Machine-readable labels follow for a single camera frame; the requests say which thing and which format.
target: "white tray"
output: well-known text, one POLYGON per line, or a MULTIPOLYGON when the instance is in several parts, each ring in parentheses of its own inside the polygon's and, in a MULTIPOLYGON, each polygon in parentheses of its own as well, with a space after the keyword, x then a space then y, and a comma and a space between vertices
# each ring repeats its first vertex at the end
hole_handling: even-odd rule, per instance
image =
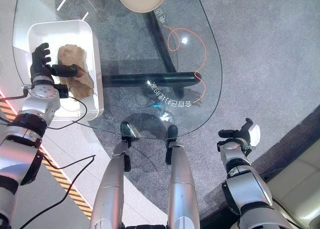
MULTIPOLYGON (((94 94, 81 100, 88 110, 83 119, 91 121, 103 113, 104 99, 99 46, 98 40, 88 23, 82 20, 37 23, 32 25, 28 31, 28 43, 31 53, 40 44, 49 43, 50 65, 58 64, 58 50, 61 46, 72 44, 84 49, 87 70, 94 82, 94 94)), ((55 83, 59 83, 58 77, 53 76, 53 79, 55 83)), ((55 112, 54 121, 74 121, 80 118, 86 111, 81 103, 71 98, 61 99, 60 103, 61 107, 55 112)))

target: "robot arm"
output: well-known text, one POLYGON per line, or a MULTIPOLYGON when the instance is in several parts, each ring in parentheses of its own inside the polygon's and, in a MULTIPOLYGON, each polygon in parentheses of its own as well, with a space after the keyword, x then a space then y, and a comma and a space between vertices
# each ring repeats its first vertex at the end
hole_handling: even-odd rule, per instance
POLYGON ((227 172, 222 190, 230 210, 241 216, 240 229, 291 229, 281 213, 272 208, 267 184, 246 157, 260 141, 259 126, 247 118, 240 131, 221 130, 219 136, 228 138, 217 143, 227 172))
POLYGON ((17 190, 33 182, 43 159, 39 151, 42 137, 60 108, 60 98, 68 97, 66 85, 54 84, 51 75, 73 77, 75 65, 47 65, 51 61, 48 43, 32 53, 31 92, 16 118, 0 135, 0 229, 11 228, 17 190))

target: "glass table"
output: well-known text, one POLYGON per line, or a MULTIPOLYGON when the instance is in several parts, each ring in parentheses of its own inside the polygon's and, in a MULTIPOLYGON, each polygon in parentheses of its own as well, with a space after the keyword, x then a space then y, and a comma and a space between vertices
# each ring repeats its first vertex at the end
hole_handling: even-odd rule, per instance
POLYGON ((67 20, 87 22, 98 40, 104 111, 92 128, 166 139, 170 125, 182 136, 214 113, 222 67, 200 0, 164 0, 148 13, 120 0, 17 0, 13 52, 22 83, 30 83, 29 28, 67 20))

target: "yellow black striped tape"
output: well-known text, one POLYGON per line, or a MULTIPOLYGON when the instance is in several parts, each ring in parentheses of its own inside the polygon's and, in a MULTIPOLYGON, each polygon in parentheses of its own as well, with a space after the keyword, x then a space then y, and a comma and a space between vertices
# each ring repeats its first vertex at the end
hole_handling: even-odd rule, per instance
MULTIPOLYGON (((7 102, 0 102, 0 110, 5 114, 5 116, 9 120, 13 120, 16 118, 16 113, 11 109, 10 105, 7 102)), ((40 146, 39 150, 44 154, 44 156, 50 161, 52 165, 54 165, 55 167, 58 167, 55 164, 55 162, 52 160, 52 157, 48 155, 47 150, 43 146, 40 146)), ((65 191, 67 191, 71 184, 71 181, 63 174, 62 170, 54 169, 45 159, 42 160, 42 163, 47 168, 47 170, 51 173, 51 175, 56 179, 56 181, 60 184, 60 186, 63 187, 65 191)), ((69 197, 71 197, 74 203, 79 207, 79 209, 90 220, 91 214, 92 214, 92 208, 85 201, 83 196, 78 192, 77 188, 72 186, 68 195, 69 197)))

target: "bread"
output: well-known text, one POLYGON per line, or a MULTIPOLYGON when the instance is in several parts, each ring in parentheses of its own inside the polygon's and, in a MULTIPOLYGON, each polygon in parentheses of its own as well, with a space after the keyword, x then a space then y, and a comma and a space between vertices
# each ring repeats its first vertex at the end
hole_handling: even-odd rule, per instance
POLYGON ((86 69, 85 50, 77 45, 64 45, 58 51, 58 64, 70 66, 76 64, 78 71, 75 77, 59 77, 60 83, 67 85, 73 97, 81 100, 94 93, 94 81, 86 69))

